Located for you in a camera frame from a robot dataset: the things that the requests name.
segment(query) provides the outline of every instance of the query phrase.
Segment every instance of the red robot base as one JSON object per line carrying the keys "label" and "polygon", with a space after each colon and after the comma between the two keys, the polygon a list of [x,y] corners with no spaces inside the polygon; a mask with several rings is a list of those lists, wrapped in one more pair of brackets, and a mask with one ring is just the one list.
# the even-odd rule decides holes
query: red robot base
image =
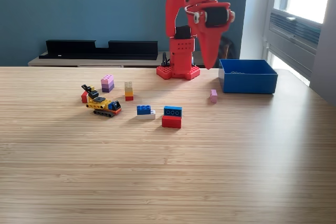
{"label": "red robot base", "polygon": [[192,80],[199,76],[201,70],[192,65],[193,51],[195,50],[195,39],[170,39],[170,65],[159,66],[156,74],[165,80],[180,78]]}

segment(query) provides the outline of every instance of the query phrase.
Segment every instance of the pink lego brick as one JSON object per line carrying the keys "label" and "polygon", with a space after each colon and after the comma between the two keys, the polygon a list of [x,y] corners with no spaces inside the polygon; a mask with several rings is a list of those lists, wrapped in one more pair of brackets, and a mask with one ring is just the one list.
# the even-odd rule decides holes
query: pink lego brick
{"label": "pink lego brick", "polygon": [[109,85],[113,81],[113,75],[107,74],[103,79],[101,79],[101,84]]}
{"label": "pink lego brick", "polygon": [[215,89],[211,89],[211,93],[210,93],[210,100],[213,103],[217,103],[217,91]]}

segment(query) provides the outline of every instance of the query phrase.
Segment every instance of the lego stack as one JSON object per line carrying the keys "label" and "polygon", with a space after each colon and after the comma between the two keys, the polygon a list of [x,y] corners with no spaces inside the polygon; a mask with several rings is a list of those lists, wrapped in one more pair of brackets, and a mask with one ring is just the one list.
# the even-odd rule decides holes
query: lego stack
{"label": "lego stack", "polygon": [[114,88],[113,75],[107,74],[103,79],[101,79],[101,91],[103,93],[110,93]]}
{"label": "lego stack", "polygon": [[162,127],[180,129],[182,127],[182,108],[165,106],[163,109]]}
{"label": "lego stack", "polygon": [[139,105],[137,106],[137,117],[138,120],[154,120],[155,110],[151,110],[150,105]]}
{"label": "lego stack", "polygon": [[133,101],[133,84],[132,82],[125,82],[125,100],[126,101]]}

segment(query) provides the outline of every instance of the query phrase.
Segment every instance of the white wall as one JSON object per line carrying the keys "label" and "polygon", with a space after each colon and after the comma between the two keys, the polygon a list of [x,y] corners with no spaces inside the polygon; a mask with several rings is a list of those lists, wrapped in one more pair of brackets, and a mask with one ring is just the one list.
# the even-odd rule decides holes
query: white wall
{"label": "white wall", "polygon": [[328,0],[310,87],[336,106],[336,0]]}
{"label": "white wall", "polygon": [[241,59],[261,59],[268,0],[246,0]]}

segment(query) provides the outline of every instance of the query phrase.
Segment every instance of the wooden table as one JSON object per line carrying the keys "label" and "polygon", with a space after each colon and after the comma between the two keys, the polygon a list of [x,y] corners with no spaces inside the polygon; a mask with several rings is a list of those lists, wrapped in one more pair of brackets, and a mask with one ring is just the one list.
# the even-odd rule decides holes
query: wooden table
{"label": "wooden table", "polygon": [[[112,119],[80,101],[107,73],[122,106]],[[0,80],[0,223],[336,222],[336,109],[287,71],[274,96],[223,94],[215,69],[165,81],[155,69],[0,68]],[[137,104],[156,120],[137,121]],[[164,105],[183,107],[182,129],[161,127]]]}

